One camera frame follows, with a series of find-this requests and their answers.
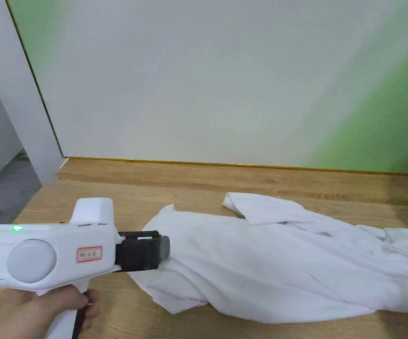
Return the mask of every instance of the red label sticker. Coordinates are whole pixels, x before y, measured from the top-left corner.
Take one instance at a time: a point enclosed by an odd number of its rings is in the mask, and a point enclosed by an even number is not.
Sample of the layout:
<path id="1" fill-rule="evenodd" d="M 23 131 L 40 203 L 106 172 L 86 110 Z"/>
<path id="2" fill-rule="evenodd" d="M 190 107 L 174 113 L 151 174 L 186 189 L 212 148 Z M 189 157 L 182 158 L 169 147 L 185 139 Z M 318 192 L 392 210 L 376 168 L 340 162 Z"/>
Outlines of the red label sticker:
<path id="1" fill-rule="evenodd" d="M 101 259 L 102 259 L 102 246 L 83 247 L 77 250 L 77 263 L 85 263 L 87 261 Z"/>

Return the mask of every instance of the hand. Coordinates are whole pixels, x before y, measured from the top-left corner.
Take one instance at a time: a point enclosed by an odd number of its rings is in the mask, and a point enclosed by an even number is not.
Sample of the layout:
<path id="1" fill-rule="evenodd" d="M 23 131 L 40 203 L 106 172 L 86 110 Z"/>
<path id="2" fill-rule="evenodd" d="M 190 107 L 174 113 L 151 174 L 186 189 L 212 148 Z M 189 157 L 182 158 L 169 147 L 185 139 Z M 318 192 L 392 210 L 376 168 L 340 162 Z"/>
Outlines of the hand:
<path id="1" fill-rule="evenodd" d="M 42 339 L 56 316 L 66 309 L 87 305 L 81 329 L 86 331 L 101 313 L 98 299 L 96 290 L 87 290 L 83 295 L 72 285 L 56 288 L 40 297 L 26 290 L 4 290 L 0 296 L 0 338 Z"/>

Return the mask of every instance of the device handle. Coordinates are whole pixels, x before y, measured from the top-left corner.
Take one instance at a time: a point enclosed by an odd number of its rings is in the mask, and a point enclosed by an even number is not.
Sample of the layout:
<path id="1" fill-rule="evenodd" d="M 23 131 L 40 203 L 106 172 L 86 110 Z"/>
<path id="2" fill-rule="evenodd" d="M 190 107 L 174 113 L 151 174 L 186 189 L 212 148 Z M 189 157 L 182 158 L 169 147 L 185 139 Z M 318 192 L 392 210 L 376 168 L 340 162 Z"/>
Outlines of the device handle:
<path id="1" fill-rule="evenodd" d="M 89 279 L 79 280 L 74 282 L 74 285 L 80 293 L 85 293 L 88 290 Z M 48 290 L 39 291 L 38 295 L 47 293 Z M 45 339 L 77 339 L 80 334 L 81 326 L 85 321 L 85 308 L 82 309 L 67 309 L 50 325 Z"/>

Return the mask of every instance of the white shirt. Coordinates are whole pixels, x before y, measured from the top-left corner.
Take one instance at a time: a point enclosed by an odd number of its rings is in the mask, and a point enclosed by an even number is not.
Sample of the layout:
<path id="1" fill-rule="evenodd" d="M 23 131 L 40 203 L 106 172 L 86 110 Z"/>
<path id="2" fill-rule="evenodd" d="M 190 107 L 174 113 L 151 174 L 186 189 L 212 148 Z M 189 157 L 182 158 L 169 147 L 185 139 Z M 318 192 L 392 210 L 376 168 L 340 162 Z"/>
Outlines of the white shirt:
<path id="1" fill-rule="evenodd" d="M 144 228 L 170 239 L 159 269 L 130 272 L 170 313 L 210 303 L 263 323 L 408 313 L 408 229 L 353 226 L 292 201 L 227 193 L 245 219 L 164 207 Z"/>

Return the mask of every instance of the wooden table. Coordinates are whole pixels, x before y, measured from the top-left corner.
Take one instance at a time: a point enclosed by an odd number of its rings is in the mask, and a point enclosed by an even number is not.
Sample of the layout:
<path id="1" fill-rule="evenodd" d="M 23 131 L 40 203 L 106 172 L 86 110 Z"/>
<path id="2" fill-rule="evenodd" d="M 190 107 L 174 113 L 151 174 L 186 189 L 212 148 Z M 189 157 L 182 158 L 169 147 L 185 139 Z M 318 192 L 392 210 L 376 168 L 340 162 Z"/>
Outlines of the wooden table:
<path id="1" fill-rule="evenodd" d="M 80 197 L 110 197 L 118 230 L 140 230 L 165 205 L 234 215 L 227 191 L 279 195 L 353 224 L 408 227 L 408 176 L 70 159 L 59 180 L 43 187 L 16 223 L 67 222 Z M 228 317 L 211 306 L 170 315 L 125 273 L 95 278 L 102 315 L 81 338 L 408 338 L 408 314 L 306 324 L 265 325 Z"/>

